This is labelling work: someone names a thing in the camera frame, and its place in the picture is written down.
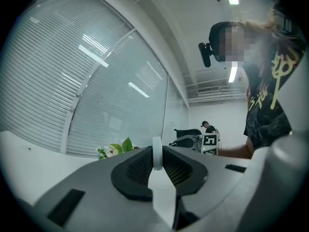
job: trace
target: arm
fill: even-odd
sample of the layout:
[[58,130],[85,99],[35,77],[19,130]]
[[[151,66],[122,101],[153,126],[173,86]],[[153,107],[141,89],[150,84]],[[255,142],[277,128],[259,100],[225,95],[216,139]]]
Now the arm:
[[247,138],[245,145],[239,145],[234,148],[218,148],[218,156],[222,157],[235,157],[235,158],[245,158],[251,159],[253,155],[253,144],[249,138]]
[[212,130],[212,131],[211,131],[212,133],[215,133],[215,134],[217,133],[217,132],[216,132],[216,129],[215,129],[213,126],[211,126],[210,129]]

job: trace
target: white wall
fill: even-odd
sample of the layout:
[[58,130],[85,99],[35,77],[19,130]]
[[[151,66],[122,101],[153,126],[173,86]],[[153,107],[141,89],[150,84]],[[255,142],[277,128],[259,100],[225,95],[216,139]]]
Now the white wall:
[[246,115],[247,100],[190,104],[189,128],[204,133],[200,125],[205,120],[219,130],[222,147],[230,148],[246,143]]
[[114,9],[116,9],[134,28],[140,33],[148,45],[152,48],[155,54],[162,62],[165,69],[179,90],[184,102],[189,106],[187,100],[187,92],[183,76],[180,71],[176,59],[164,40],[159,29],[153,21],[142,10],[142,8],[131,0],[105,0]]
[[33,205],[47,190],[94,158],[60,154],[0,132],[0,168],[13,194]]

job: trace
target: air vent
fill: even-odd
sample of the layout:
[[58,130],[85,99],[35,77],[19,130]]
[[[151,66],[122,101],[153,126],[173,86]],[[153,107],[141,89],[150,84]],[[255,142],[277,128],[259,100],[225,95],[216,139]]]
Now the air vent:
[[208,93],[208,92],[214,92],[214,91],[219,91],[219,86],[200,88],[200,89],[197,90],[197,92],[199,94]]
[[239,91],[239,87],[231,87],[231,86],[220,86],[219,91],[222,93],[241,93]]

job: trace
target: window blinds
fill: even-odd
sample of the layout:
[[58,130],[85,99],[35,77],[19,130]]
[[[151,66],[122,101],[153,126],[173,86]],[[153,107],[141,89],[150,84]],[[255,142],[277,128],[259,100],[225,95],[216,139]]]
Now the window blinds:
[[169,145],[177,138],[174,129],[182,129],[183,99],[171,78],[169,78],[166,102],[162,145]]
[[97,149],[121,144],[152,145],[161,136],[168,75],[134,32],[105,59],[85,89],[71,123],[67,154],[97,157]]
[[101,0],[47,0],[27,10],[0,59],[0,130],[59,151],[69,106],[94,56],[129,31]]
[[189,111],[187,105],[183,101],[183,110],[182,110],[182,130],[189,129]]

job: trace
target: white flower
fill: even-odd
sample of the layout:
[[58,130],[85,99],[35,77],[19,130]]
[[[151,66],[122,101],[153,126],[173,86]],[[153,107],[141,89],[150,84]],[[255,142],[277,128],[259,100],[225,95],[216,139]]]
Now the white flower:
[[113,157],[118,155],[118,150],[115,149],[113,146],[108,145],[104,147],[104,152],[106,154],[107,157]]

